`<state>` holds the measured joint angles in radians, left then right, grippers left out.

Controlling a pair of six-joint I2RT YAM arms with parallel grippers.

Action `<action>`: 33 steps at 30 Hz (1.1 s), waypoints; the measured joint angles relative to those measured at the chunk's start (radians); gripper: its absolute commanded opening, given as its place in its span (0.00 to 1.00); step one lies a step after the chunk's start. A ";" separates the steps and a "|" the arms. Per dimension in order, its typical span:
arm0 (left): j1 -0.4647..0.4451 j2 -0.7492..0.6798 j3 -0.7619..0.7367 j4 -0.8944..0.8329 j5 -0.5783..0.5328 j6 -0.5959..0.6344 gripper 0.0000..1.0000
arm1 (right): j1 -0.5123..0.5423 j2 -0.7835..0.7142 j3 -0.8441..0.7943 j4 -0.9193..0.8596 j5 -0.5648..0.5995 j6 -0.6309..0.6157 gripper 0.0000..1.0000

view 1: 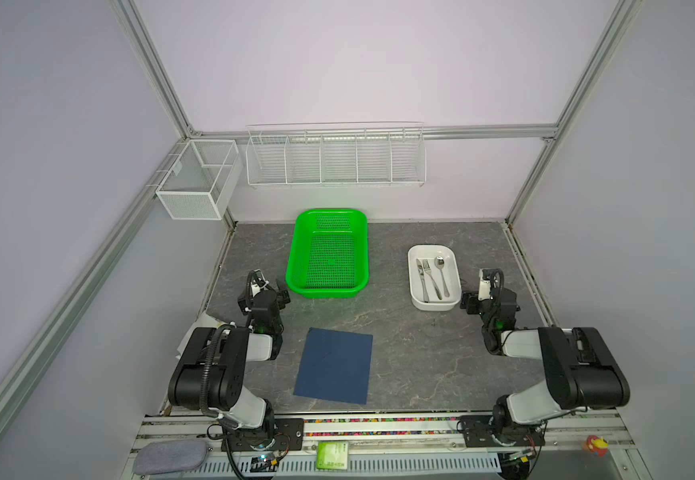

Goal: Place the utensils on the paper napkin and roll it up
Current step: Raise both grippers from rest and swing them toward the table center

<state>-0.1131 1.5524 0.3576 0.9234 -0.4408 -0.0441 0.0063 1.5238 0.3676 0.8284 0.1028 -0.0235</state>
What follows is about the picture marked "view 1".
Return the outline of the silver spoon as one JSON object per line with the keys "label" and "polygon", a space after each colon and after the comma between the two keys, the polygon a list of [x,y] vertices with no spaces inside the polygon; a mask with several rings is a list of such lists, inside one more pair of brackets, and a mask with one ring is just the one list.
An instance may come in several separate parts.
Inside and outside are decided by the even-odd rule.
{"label": "silver spoon", "polygon": [[435,267],[439,270],[441,274],[441,285],[443,285],[443,296],[449,298],[451,293],[449,293],[449,286],[447,286],[447,280],[445,280],[445,258],[443,256],[437,256],[435,258]]}

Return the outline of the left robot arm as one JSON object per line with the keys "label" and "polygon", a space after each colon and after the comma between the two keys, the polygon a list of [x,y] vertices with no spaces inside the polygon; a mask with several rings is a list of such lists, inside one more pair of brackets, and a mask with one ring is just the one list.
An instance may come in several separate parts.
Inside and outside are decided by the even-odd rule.
{"label": "left robot arm", "polygon": [[231,446],[275,445],[273,406],[245,386],[245,372],[249,362],[279,356],[285,331],[281,311],[290,302],[285,286],[272,285],[262,270],[250,271],[238,298],[242,322],[204,311],[184,336],[167,390],[169,404],[214,420]]}

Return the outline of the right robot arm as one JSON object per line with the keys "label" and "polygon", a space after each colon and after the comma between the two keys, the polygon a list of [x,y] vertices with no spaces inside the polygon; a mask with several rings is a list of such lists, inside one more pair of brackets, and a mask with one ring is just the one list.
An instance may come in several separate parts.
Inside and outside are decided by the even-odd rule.
{"label": "right robot arm", "polygon": [[481,318],[491,355],[537,360],[543,380],[501,396],[489,415],[461,417],[457,430],[469,447],[543,445],[547,422],[579,411],[625,406],[631,388],[599,330],[593,327],[517,327],[517,293],[499,268],[479,272],[479,290],[461,296],[461,309]]}

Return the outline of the dark blue paper napkin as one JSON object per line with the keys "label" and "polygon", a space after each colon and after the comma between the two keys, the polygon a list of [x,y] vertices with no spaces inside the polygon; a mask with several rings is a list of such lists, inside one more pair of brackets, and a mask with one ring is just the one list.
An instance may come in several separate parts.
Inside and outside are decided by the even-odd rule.
{"label": "dark blue paper napkin", "polygon": [[311,328],[308,331],[295,396],[367,404],[373,335]]}

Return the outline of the silver fork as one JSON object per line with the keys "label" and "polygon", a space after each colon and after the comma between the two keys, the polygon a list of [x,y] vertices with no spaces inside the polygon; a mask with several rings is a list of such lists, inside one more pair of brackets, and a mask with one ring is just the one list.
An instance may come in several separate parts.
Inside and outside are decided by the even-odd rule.
{"label": "silver fork", "polygon": [[429,260],[427,260],[427,258],[423,260],[423,271],[425,271],[425,274],[429,276],[429,280],[431,280],[431,284],[433,284],[433,290],[435,290],[435,295],[437,295],[437,299],[443,300],[443,296],[441,296],[441,290],[439,290],[439,285],[437,285],[437,282],[435,282],[435,278],[433,278],[433,272],[431,272],[431,265],[429,265]]}

